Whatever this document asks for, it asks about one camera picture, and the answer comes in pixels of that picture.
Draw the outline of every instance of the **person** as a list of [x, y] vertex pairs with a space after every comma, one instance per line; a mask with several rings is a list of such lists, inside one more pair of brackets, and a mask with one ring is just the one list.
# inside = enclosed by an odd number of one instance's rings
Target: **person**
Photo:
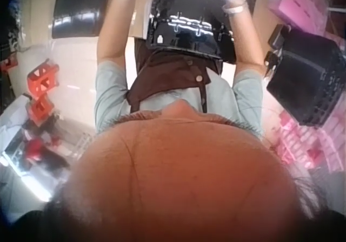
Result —
[[[261, 143], [264, 56], [244, 1], [225, 7], [235, 13], [233, 88], [212, 61], [163, 51], [137, 60], [128, 90], [134, 6], [110, 2], [97, 46], [99, 134], [45, 210], [32, 213], [34, 241], [322, 241], [333, 222], [308, 222], [317, 211], [307, 214], [300, 187]], [[146, 51], [140, 42], [136, 50]], [[13, 233], [25, 233], [25, 222]], [[295, 239], [303, 227], [317, 235]]]

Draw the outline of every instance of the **hair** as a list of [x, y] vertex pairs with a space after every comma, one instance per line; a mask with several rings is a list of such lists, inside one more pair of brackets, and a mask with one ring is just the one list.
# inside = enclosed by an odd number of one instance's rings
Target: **hair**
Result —
[[[302, 202], [302, 215], [295, 230], [284, 241], [289, 242], [337, 242], [346, 241], [345, 216], [329, 210], [325, 198], [317, 186], [309, 186], [304, 180], [297, 181], [297, 191]], [[317, 201], [307, 195], [312, 192]], [[43, 211], [32, 211], [20, 218], [10, 228], [10, 241], [64, 242], [79, 241], [77, 232], [69, 226], [69, 215], [61, 199], [61, 191], [49, 202]]]

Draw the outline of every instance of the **red stool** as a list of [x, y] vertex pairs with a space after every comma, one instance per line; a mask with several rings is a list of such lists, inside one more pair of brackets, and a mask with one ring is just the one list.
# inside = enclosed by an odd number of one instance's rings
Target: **red stool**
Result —
[[9, 69], [18, 65], [17, 53], [12, 53], [10, 57], [1, 62], [0, 68], [1, 71], [7, 72]]
[[46, 94], [55, 86], [58, 86], [56, 73], [59, 71], [59, 66], [56, 64], [50, 65], [48, 61], [46, 60], [28, 74], [28, 88], [36, 98]]
[[28, 106], [29, 118], [40, 126], [45, 120], [48, 119], [50, 113], [53, 111], [54, 105], [48, 99], [47, 94], [42, 95], [37, 100], [32, 100]]

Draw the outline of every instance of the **floor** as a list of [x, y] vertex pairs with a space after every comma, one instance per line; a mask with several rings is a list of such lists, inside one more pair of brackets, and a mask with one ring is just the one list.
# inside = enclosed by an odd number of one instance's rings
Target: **floor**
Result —
[[[95, 132], [94, 104], [96, 98], [95, 76], [97, 37], [51, 40], [46, 45], [35, 45], [18, 53], [18, 67], [9, 71], [16, 96], [28, 93], [26, 76], [50, 58], [59, 65], [59, 86], [49, 92], [49, 98], [62, 118], [77, 121]], [[128, 85], [136, 78], [134, 40], [129, 38], [126, 49]], [[224, 64], [222, 77], [232, 86], [235, 66]], [[282, 107], [265, 90], [263, 126], [266, 143], [275, 142], [279, 126], [278, 115]]]

